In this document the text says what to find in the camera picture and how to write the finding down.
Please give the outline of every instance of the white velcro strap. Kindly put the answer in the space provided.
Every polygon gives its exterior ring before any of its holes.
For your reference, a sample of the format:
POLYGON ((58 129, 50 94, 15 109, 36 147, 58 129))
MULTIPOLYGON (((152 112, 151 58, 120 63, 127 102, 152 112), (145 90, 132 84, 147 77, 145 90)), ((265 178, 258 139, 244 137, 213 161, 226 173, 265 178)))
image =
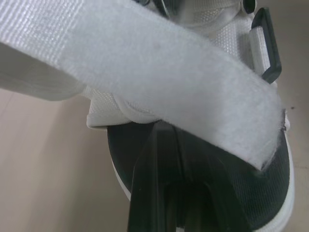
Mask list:
POLYGON ((2 1, 0 42, 258 169, 277 148, 282 106, 273 88, 132 0, 2 1))

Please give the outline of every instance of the white mesh fabric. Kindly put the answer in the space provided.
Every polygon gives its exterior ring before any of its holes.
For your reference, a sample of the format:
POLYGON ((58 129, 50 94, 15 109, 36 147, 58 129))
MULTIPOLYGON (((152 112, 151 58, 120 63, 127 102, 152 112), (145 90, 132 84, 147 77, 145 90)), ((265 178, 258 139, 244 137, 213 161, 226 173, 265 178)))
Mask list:
POLYGON ((121 112, 111 93, 87 87, 82 95, 91 100, 87 116, 88 127, 119 125, 131 121, 121 112))

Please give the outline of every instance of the white fabric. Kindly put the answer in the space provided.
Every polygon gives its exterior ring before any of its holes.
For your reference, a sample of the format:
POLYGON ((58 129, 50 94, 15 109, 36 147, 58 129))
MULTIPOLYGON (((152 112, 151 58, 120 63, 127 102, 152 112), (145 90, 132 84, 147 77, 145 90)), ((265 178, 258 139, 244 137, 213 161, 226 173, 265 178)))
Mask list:
POLYGON ((131 0, 2 1, 0 41, 256 168, 277 148, 282 106, 272 87, 131 0))
POLYGON ((256 27, 249 32, 250 45, 253 54, 255 72, 262 75, 269 67, 270 61, 262 27, 256 27))

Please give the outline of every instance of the white strap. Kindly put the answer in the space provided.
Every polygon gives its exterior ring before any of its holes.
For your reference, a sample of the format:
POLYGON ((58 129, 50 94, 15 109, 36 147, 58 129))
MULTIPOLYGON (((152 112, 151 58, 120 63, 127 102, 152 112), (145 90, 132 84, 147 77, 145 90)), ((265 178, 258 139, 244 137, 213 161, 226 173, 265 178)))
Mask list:
POLYGON ((256 168, 276 150, 281 102, 273 89, 221 49, 131 0, 4 1, 0 41, 256 168))
POLYGON ((270 61, 262 27, 256 27, 249 33, 255 72, 262 74, 270 67, 270 61))

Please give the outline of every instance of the floor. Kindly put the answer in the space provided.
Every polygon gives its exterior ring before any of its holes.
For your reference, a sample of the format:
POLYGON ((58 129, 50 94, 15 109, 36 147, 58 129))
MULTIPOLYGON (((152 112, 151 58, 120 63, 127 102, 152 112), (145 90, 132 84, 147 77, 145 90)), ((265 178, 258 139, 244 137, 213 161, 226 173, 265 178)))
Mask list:
MULTIPOLYGON (((292 125, 296 198, 285 231, 304 232, 309 225, 309 2, 260 0, 263 5, 273 17, 283 65, 279 93, 292 125)), ((85 125, 88 109, 83 97, 47 102, 0 90, 0 231, 126 231, 129 202, 112 169, 106 131, 85 125)))

